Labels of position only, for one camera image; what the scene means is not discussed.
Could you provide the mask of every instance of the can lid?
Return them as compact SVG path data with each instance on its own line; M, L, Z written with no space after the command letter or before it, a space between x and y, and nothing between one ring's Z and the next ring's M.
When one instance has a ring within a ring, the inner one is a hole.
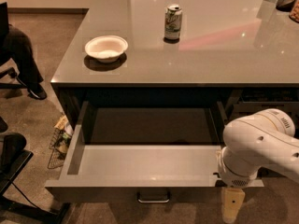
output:
M168 5L167 8L172 11L180 11L181 10L179 4L171 4L171 5Z

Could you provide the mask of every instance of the gray table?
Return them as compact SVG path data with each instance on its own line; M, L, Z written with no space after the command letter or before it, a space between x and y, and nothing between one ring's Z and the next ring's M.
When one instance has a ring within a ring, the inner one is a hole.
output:
M159 199L171 191L175 200L203 201L194 193L218 181L226 119L268 105L297 112L299 25L273 1L94 1L51 81L76 129L60 179L47 189L66 202L132 200L148 188L159 188ZM164 42L170 3L183 8L177 44ZM127 40L119 61L87 56L85 44L99 35ZM168 127L173 140L148 132L142 120L153 127L155 119L166 120L155 129Z

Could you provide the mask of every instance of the brown object on table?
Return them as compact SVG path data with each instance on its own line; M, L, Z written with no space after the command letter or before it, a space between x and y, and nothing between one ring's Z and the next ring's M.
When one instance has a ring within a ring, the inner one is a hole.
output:
M296 0L296 1L294 2L289 17L290 17L293 21L297 21L297 22L299 22L299 0Z

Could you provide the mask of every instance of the tabletop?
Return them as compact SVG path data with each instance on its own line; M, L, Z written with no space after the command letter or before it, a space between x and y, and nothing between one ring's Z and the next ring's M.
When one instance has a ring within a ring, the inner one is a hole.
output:
M183 10L180 40L164 42L164 12ZM59 65L59 87L297 87L299 24L269 0L94 0ZM116 63L87 56L85 44L118 35Z

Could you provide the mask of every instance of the silver can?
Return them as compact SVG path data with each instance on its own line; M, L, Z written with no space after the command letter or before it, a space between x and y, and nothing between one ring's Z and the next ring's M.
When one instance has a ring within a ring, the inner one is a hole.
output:
M165 12L164 37L169 40L178 40L180 36L183 11L179 4L169 5Z

